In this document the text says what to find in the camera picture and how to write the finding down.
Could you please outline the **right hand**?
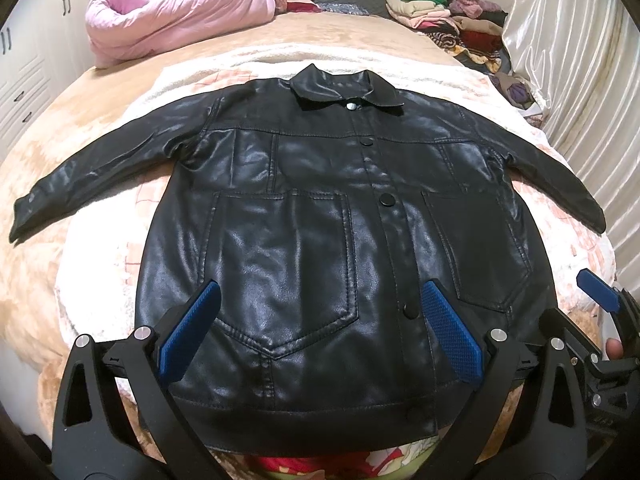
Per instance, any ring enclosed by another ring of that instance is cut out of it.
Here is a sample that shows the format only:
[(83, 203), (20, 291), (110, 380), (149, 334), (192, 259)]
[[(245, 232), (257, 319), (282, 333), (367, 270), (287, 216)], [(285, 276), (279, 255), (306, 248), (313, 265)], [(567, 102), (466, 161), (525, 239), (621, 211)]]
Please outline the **right hand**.
[(610, 360), (619, 360), (624, 356), (623, 345), (615, 338), (608, 338), (605, 343), (605, 352)]

